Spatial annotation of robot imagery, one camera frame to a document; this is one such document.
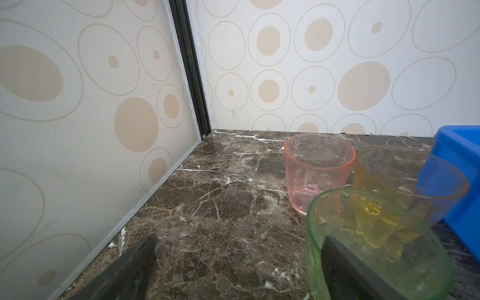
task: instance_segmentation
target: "cup rim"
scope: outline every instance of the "cup rim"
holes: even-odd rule
[[[418,226],[421,228],[421,230],[424,232],[424,234],[426,234],[431,240],[433,240],[433,242],[435,244],[435,247],[439,249],[439,252],[440,252],[439,254],[441,256],[443,256],[442,260],[444,260],[445,264],[449,266],[448,268],[446,268],[447,273],[448,273],[447,278],[446,278],[446,283],[447,284],[445,284],[444,288],[439,290],[438,293],[433,295],[433,297],[431,297],[429,300],[441,299],[441,297],[446,296],[450,293],[450,291],[453,287],[453,279],[454,279],[452,260],[448,256],[448,253],[447,253],[445,247],[442,245],[442,243],[440,242],[438,237],[435,236],[432,229],[430,227],[428,227],[425,223],[420,221],[416,216],[411,214],[409,211],[403,209],[401,206],[396,204],[394,201],[383,198],[383,197],[381,197],[379,195],[376,195],[376,194],[373,194],[371,192],[367,192],[367,191],[363,191],[363,190],[355,190],[355,189],[344,189],[344,188],[342,188],[342,189],[332,189],[332,190],[328,190],[328,191],[325,191],[325,192],[321,193],[320,195],[316,196],[312,200],[312,202],[308,206],[308,210],[307,210],[306,228],[307,228],[307,235],[310,237],[310,240],[312,241],[312,243],[313,243],[313,245],[314,245],[314,247],[315,247],[315,249],[318,253],[322,252],[322,248],[318,244],[318,242],[317,242],[317,240],[316,240],[316,238],[315,238],[315,236],[313,235],[313,232],[312,232],[312,227],[311,227],[312,213],[311,213],[311,210],[313,209],[313,205],[315,203],[317,203],[317,201],[319,201],[319,199],[324,198],[324,197],[326,197],[330,194],[342,194],[344,192],[355,192],[355,193],[363,194],[363,195],[371,197],[371,198],[380,199],[384,203],[388,204],[390,206],[390,208],[393,208],[395,211],[406,213],[409,217],[415,219],[418,222]]]
[[[413,192],[407,192],[407,191],[398,189],[394,186],[391,186],[391,185],[383,182],[381,179],[377,178],[376,176],[372,175],[369,171],[367,171],[366,168],[364,168],[364,166],[361,163],[361,158],[367,152],[372,151],[372,150],[377,150],[377,149],[393,149],[393,150],[402,150],[402,151],[406,151],[406,152],[417,152],[417,153],[423,153],[423,154],[425,154],[425,152],[420,151],[419,149],[415,149],[415,148],[406,148],[406,147],[395,146],[395,145],[376,145],[376,146],[371,146],[371,147],[365,148],[365,149],[363,149],[359,152],[359,155],[358,155],[359,159],[357,161],[357,165],[363,171],[363,173],[367,177],[369,177],[371,180],[379,183],[381,186],[384,186],[391,191],[395,191],[395,192],[397,192],[401,195],[408,196],[408,197],[418,197],[418,198],[421,198],[421,199],[429,199],[429,200],[434,201],[434,200],[449,200],[449,199],[455,199],[456,200],[456,199],[461,198],[461,197],[465,196],[466,194],[468,194],[468,191],[470,190],[470,182],[468,181],[467,177],[465,176],[465,174],[463,174],[462,171],[460,171],[457,167],[455,167],[454,165],[452,165],[448,161],[446,161],[444,159],[441,159],[438,156],[435,156],[431,153],[429,154],[429,156],[432,156],[434,159],[448,165],[449,167],[452,168],[452,170],[454,172],[457,172],[458,174],[460,174],[460,177],[463,178],[463,181],[466,184],[464,184],[464,187],[458,193],[456,193],[455,195],[452,195],[452,196],[428,196],[428,195],[415,194]]]
[[[316,166],[311,166],[311,165],[307,165],[307,164],[304,164],[296,159],[294,159],[290,153],[288,153],[287,151],[287,144],[292,140],[292,139],[295,139],[299,136],[305,136],[305,135],[322,135],[322,136],[325,136],[325,137],[328,137],[328,138],[332,138],[332,139],[335,139],[335,140],[339,140],[341,141],[342,143],[345,143],[346,145],[348,145],[351,150],[353,151],[353,157],[352,159],[347,162],[346,164],[343,164],[341,166],[338,166],[338,167],[331,167],[331,168],[327,168],[327,167],[316,167]],[[354,162],[355,162],[355,159],[357,158],[357,151],[355,151],[355,148],[353,148],[352,145],[350,145],[350,143],[348,143],[347,141],[339,138],[339,137],[336,137],[336,136],[333,136],[331,134],[327,134],[327,133],[300,133],[300,134],[296,134],[294,136],[292,136],[291,138],[289,138],[285,144],[283,145],[283,151],[285,152],[285,155],[288,156],[291,160],[295,161],[297,164],[299,165],[302,165],[302,166],[305,166],[305,167],[308,167],[308,168],[313,168],[313,169],[320,169],[320,170],[333,170],[333,169],[337,169],[337,168],[343,168],[345,166],[349,166],[349,165],[352,165]]]

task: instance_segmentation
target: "transparent cup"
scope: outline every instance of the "transparent cup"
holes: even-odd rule
[[[423,149],[374,146],[360,151],[352,188],[395,201],[429,226],[468,193],[465,175]]]
[[[327,237],[338,240],[405,299],[445,299],[453,286],[452,263],[427,225],[391,200],[337,189],[316,197],[307,213],[307,271],[316,300],[330,299],[327,281],[333,279],[324,276],[322,267],[322,261],[331,264],[322,258]]]
[[[288,197],[304,216],[317,195],[344,186],[356,156],[349,143],[321,133],[295,135],[284,150]]]

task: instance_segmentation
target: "patterned wallpaper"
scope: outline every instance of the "patterned wallpaper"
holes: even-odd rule
[[[165,7],[0,1],[0,298],[56,299],[200,142]]]
[[[480,124],[480,1],[189,0],[212,127]]]

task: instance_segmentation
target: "marble surface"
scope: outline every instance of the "marble surface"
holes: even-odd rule
[[[84,270],[67,299],[124,249],[155,233],[148,299],[308,299],[305,218],[288,203],[283,145],[291,132],[214,130]],[[432,138],[336,135],[431,148]],[[351,184],[351,177],[346,185]],[[480,265],[445,223],[434,228],[454,263],[449,299],[478,299]]]

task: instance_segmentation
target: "blue bin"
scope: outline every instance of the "blue bin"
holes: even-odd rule
[[[465,174],[468,194],[444,218],[480,262],[480,126],[443,126],[435,135],[432,154]]]

